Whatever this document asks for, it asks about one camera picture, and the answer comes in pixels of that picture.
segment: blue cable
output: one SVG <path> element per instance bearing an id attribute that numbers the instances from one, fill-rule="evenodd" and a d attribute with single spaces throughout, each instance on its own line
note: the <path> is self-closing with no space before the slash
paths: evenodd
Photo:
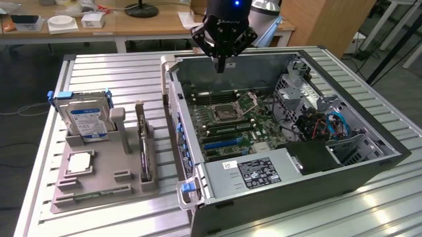
<path id="1" fill-rule="evenodd" d="M 343 125 L 345 127 L 345 134 L 348 136 L 349 135 L 348 125 L 345 123 L 344 117 L 341 116 L 341 114 L 339 112 L 331 112 L 331 113 L 327 114 L 325 122 L 327 122 L 327 127 L 328 127 L 329 132 L 332 134 L 335 134 L 335 130 L 333 130 L 331 124 L 329 124 L 329 115 L 332 115 L 332 116 L 335 115 L 335 116 L 337 116 L 340 118 L 341 123 L 343 123 Z"/>

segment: robotic arm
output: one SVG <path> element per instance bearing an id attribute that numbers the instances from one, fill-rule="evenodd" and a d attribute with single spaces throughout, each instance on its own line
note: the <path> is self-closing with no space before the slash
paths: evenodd
<path id="1" fill-rule="evenodd" d="M 258 32 L 266 33 L 265 29 L 273 27 L 278 4 L 277 0 L 208 0 L 202 24 L 190 29 L 190 34 L 205 55 L 212 57 L 216 73 L 222 73 L 225 59 L 237 56 L 258 38 L 249 20 Z"/>

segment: blue pcie slot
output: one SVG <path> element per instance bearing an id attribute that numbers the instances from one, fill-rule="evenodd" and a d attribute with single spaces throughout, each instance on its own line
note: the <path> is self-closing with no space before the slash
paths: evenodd
<path id="1" fill-rule="evenodd" d="M 214 149 L 214 148 L 220 148 L 220 147 L 234 146 L 240 143 L 241 139 L 242 139 L 242 137 L 236 138 L 233 140 L 220 141 L 220 142 L 205 144 L 204 149 L 209 150 L 209 149 Z"/>

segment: wooden cabinet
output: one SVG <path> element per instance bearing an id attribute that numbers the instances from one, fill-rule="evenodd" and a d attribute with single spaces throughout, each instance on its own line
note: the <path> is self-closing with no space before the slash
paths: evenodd
<path id="1" fill-rule="evenodd" d="M 281 16 L 296 27 L 288 46 L 321 45 L 339 58 L 375 0 L 282 0 Z"/>

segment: white box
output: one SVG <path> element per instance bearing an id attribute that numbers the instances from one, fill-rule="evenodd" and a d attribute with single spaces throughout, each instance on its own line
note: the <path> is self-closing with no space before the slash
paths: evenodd
<path id="1" fill-rule="evenodd" d="M 11 16 L 17 31 L 39 31 L 43 19 L 41 16 Z"/>
<path id="2" fill-rule="evenodd" d="M 69 16 L 53 16 L 46 23 L 50 35 L 78 31 L 75 20 Z"/>
<path id="3" fill-rule="evenodd" d="M 359 32 L 356 32 L 344 54 L 356 53 L 356 49 L 359 49 L 360 44 L 363 43 L 364 39 L 365 39 L 365 36 L 361 35 Z"/>
<path id="4" fill-rule="evenodd" d="M 103 22 L 103 15 L 98 13 L 87 13 L 81 18 L 81 25 L 85 28 L 102 28 Z"/>

